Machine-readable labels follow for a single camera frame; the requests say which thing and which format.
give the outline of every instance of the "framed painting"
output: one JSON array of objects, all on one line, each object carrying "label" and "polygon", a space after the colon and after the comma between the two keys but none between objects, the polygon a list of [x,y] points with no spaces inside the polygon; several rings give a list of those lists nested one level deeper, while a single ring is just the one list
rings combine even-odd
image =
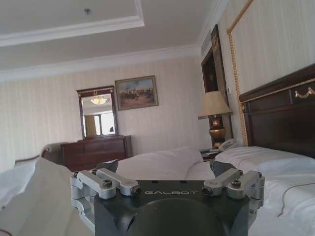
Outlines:
[{"label": "framed painting", "polygon": [[155,75],[116,80],[118,110],[158,106]]}]

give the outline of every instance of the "bed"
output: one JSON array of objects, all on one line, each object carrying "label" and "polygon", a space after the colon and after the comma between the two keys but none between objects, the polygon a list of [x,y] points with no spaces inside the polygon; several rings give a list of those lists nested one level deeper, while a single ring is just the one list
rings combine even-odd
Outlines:
[{"label": "bed", "polygon": [[[266,176],[265,203],[255,222],[261,230],[263,225],[278,228],[271,227],[274,219],[301,235],[315,235],[314,88],[315,64],[241,94],[249,147],[216,156],[244,172],[257,170]],[[269,217],[259,220],[264,215]]]}]

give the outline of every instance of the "telephone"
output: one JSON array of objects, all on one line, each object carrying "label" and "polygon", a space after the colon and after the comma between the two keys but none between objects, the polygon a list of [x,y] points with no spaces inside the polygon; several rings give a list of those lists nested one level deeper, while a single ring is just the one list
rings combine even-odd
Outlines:
[{"label": "telephone", "polygon": [[238,143],[235,141],[235,139],[229,139],[226,140],[221,146],[218,148],[219,152],[224,152],[230,148],[237,148],[239,147]]}]

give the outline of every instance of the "wooden headboard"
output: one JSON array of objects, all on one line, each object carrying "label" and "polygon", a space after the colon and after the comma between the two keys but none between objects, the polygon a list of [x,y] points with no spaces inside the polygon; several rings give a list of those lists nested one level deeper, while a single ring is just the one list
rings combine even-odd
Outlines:
[{"label": "wooden headboard", "polygon": [[315,64],[240,95],[249,146],[315,158]]}]

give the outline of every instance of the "white pillow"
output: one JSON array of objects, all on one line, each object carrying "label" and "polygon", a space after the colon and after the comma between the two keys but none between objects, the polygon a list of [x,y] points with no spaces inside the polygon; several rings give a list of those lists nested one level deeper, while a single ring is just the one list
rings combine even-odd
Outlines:
[{"label": "white pillow", "polygon": [[315,167],[315,160],[291,152],[264,147],[237,147],[216,156],[220,162],[230,163],[247,173],[260,171],[265,176],[285,174]]}]

